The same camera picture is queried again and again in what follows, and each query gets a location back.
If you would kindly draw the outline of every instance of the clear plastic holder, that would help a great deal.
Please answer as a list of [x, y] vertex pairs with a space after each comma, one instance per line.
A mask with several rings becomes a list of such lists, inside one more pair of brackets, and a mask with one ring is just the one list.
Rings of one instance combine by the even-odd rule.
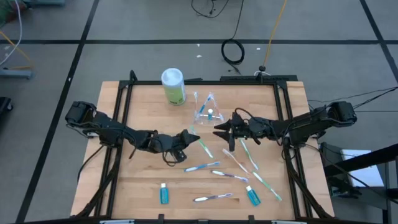
[[193, 114], [194, 124], [215, 126], [217, 124], [224, 123], [224, 117], [220, 113], [217, 107], [217, 102], [215, 100], [214, 94], [210, 92], [205, 102], [201, 106], [199, 106], [198, 103], [198, 93], [194, 92], [193, 95], [195, 97], [195, 103], [196, 103]]

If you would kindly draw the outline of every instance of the toothbrush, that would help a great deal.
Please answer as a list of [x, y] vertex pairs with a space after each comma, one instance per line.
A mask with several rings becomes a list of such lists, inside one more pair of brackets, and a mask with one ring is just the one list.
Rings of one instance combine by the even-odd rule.
[[198, 170], [198, 169], [203, 169], [203, 168], [208, 167], [208, 166], [218, 166], [219, 164], [220, 164], [220, 162], [217, 161], [217, 162], [212, 162], [210, 164], [203, 164], [203, 165], [200, 165], [200, 166], [191, 167], [191, 168], [185, 169], [184, 171], [185, 172], [190, 172], [190, 171], [194, 171], [194, 170]]
[[244, 168], [244, 166], [242, 166], [242, 164], [240, 164], [240, 163], [235, 159], [235, 157], [234, 157], [231, 153], [229, 153], [226, 149], [223, 149], [223, 153], [226, 154], [227, 156], [231, 157], [232, 159], [234, 159], [235, 162], [240, 166], [240, 168], [241, 168], [243, 171], [245, 171], [245, 173], [247, 173], [247, 174], [250, 175], [250, 173], [248, 172], [248, 170], [247, 170], [246, 168]]
[[256, 174], [256, 172], [254, 172], [253, 171], [253, 174], [254, 174], [254, 176], [258, 179], [258, 180], [260, 180], [260, 182], [262, 183], [262, 184], [264, 184], [272, 193], [274, 193], [274, 195], [275, 195], [275, 197], [278, 199], [278, 201], [282, 201], [282, 198], [275, 192], [275, 190], [274, 189], [272, 189], [272, 187], [269, 185], [269, 184], [267, 184], [267, 182], [265, 181], [265, 180], [263, 180], [258, 174]]
[[212, 170], [211, 172], [214, 173], [214, 174], [217, 174], [217, 175], [224, 175], [226, 177], [238, 178], [239, 180], [242, 180], [245, 183], [249, 182], [249, 180], [247, 178], [245, 178], [245, 177], [239, 177], [239, 176], [236, 176], [236, 175], [233, 175], [233, 174], [225, 174], [225, 173], [223, 173], [221, 171], [217, 171], [217, 170]]
[[248, 155], [248, 158], [250, 159], [251, 164], [253, 164], [253, 166], [254, 166], [254, 168], [255, 168], [256, 170], [259, 170], [259, 167], [258, 167], [257, 164], [254, 162], [254, 160], [252, 159], [252, 157], [251, 157], [251, 155], [250, 155], [250, 152], [249, 152], [248, 148], [246, 147], [246, 144], [243, 142], [242, 139], [239, 139], [239, 141], [241, 142], [241, 144], [242, 144], [244, 150], [246, 151], [246, 154]]
[[[193, 134], [197, 134], [197, 132], [195, 131], [195, 128], [193, 128], [193, 125], [190, 126], [190, 129]], [[209, 148], [207, 148], [207, 146], [205, 145], [205, 143], [203, 143], [203, 141], [201, 139], [199, 139], [199, 144], [207, 152], [207, 154], [210, 156], [210, 158], [213, 158], [213, 155], [211, 154]]]
[[232, 193], [227, 193], [227, 194], [223, 194], [223, 195], [213, 195], [213, 196], [208, 196], [208, 197], [195, 198], [195, 199], [193, 199], [193, 201], [194, 202], [204, 202], [205, 200], [230, 197], [232, 195], [233, 195]]

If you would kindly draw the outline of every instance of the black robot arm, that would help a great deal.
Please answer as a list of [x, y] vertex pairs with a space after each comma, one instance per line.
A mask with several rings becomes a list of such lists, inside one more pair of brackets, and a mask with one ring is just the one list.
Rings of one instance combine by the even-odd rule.
[[[246, 112], [251, 118], [247, 122], [237, 113], [237, 110]], [[234, 140], [237, 138], [252, 138], [257, 144], [259, 139], [268, 138], [278, 141], [280, 145], [303, 147], [313, 134], [324, 133], [326, 129], [347, 127], [356, 122], [356, 115], [351, 103], [339, 101], [315, 108], [309, 113], [296, 116], [284, 121], [254, 117], [244, 109], [236, 108], [232, 119], [215, 126], [213, 133], [229, 143], [229, 150], [234, 151]]]
[[83, 101], [73, 102], [65, 120], [68, 127], [80, 129], [86, 137], [90, 133], [96, 133], [102, 145], [116, 147], [123, 139], [127, 139], [138, 150], [151, 153], [169, 152], [176, 162], [184, 161], [187, 156], [183, 150], [200, 139], [199, 136], [189, 134], [186, 129], [176, 136], [158, 134], [156, 130], [134, 130], [97, 111], [93, 104]]

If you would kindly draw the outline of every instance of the wooden tabletop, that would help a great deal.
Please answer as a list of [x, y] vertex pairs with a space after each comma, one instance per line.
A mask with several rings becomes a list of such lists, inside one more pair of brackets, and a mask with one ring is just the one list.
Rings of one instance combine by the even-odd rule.
[[[288, 82], [288, 88], [293, 115], [298, 116], [308, 112], [303, 83]], [[117, 91], [118, 82], [103, 83], [97, 104], [98, 111], [112, 117]], [[192, 124], [195, 109], [194, 91], [198, 92], [201, 104], [209, 92], [214, 93], [220, 113], [225, 119], [231, 117], [236, 107], [242, 107], [254, 116], [278, 119], [271, 86], [187, 85], [186, 102], [181, 106], [174, 106], [167, 103], [161, 85], [136, 85], [133, 86], [127, 125], [137, 130], [156, 129], [159, 133], [169, 135], [188, 129]], [[280, 96], [284, 107], [282, 91], [280, 91]], [[121, 111], [123, 111], [125, 97], [126, 91], [122, 98]], [[282, 197], [281, 202], [278, 202], [275, 196], [255, 177], [245, 174], [233, 160], [222, 153], [223, 148], [228, 148], [228, 143], [212, 134], [214, 131], [212, 126], [197, 124], [195, 129], [210, 148], [215, 159], [208, 157], [199, 142], [194, 142], [184, 150], [188, 159], [175, 167], [167, 166], [160, 154], [144, 151], [137, 151], [129, 160], [133, 147], [127, 141], [124, 143], [113, 218], [157, 219], [158, 214], [162, 213], [166, 219], [247, 220], [248, 215], [254, 215], [256, 220], [294, 219], [286, 165], [280, 156], [281, 148], [275, 141], [261, 139], [260, 146], [250, 139], [245, 143], [259, 165], [257, 173]], [[309, 140], [308, 144], [316, 146], [317, 142]], [[97, 138], [90, 139], [85, 160], [99, 146]], [[308, 189], [325, 211], [334, 215], [319, 153], [310, 147], [305, 147], [301, 148], [301, 154]], [[104, 155], [105, 150], [90, 161], [81, 173], [71, 214], [78, 213], [96, 192]], [[253, 170], [239, 141], [236, 141], [234, 155], [246, 168]], [[247, 184], [238, 179], [211, 174], [210, 169], [183, 171], [188, 167], [213, 161], [221, 162], [219, 167], [214, 168], [216, 170], [247, 177], [249, 185], [257, 192], [262, 203], [254, 207], [246, 195]], [[168, 205], [161, 205], [159, 202], [161, 183], [166, 183], [169, 188], [170, 203]], [[297, 189], [301, 216], [304, 217], [302, 194], [298, 187]], [[192, 201], [197, 197], [225, 193], [233, 193], [233, 196], [199, 203]], [[108, 192], [105, 193], [104, 201], [106, 202], [107, 199]], [[103, 206], [102, 213], [105, 213], [105, 207]]]

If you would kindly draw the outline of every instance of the gray floor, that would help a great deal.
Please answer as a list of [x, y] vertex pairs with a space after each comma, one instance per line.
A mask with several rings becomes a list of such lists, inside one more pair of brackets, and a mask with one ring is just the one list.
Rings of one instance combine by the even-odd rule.
[[[199, 9], [206, 6], [205, 0], [195, 2]], [[398, 2], [366, 2], [383, 37], [398, 39]], [[93, 0], [67, 0], [65, 7], [39, 7], [24, 13], [24, 39], [80, 39], [92, 3]], [[220, 9], [224, 0], [215, 3]], [[268, 39], [282, 3], [281, 0], [246, 1], [236, 38]], [[196, 16], [190, 1], [186, 0], [100, 0], [88, 39], [227, 39], [233, 34], [239, 7], [240, 1], [230, 0], [219, 17], [205, 19]], [[17, 22], [7, 24], [2, 31], [16, 39]], [[376, 40], [356, 0], [288, 1], [275, 38]], [[2, 55], [6, 52], [4, 47], [0, 45]], [[267, 45], [245, 44], [244, 47], [246, 57], [239, 69], [245, 75], [252, 75], [262, 63]], [[0, 96], [11, 97], [15, 104], [0, 134], [0, 223], [16, 219], [76, 48], [77, 45], [69, 44], [22, 44], [21, 49], [34, 62], [35, 77], [0, 79]], [[398, 60], [398, 45], [388, 45], [388, 48]], [[239, 57], [233, 46], [227, 46], [226, 51], [231, 58]], [[24, 63], [23, 57], [15, 53], [7, 67]], [[231, 67], [221, 57], [220, 44], [84, 46], [27, 221], [69, 216], [76, 173], [86, 146], [86, 140], [67, 129], [63, 122], [72, 101], [96, 103], [101, 82], [127, 79], [130, 69], [140, 80], [158, 80], [161, 72], [169, 67], [181, 69], [185, 78], [218, 80], [222, 75], [235, 75], [228, 71]], [[312, 100], [329, 100], [397, 85], [379, 45], [275, 44], [267, 72], [297, 75], [305, 84], [308, 99]], [[360, 103], [369, 97], [350, 101]], [[398, 93], [390, 93], [361, 110], [398, 110], [397, 97]], [[358, 113], [354, 126], [332, 128], [322, 140], [345, 148], [379, 149], [397, 142], [397, 125], [397, 113]], [[390, 167], [390, 175], [394, 177], [395, 166]], [[378, 208], [340, 198], [333, 199], [333, 204], [339, 218], [382, 221]]]

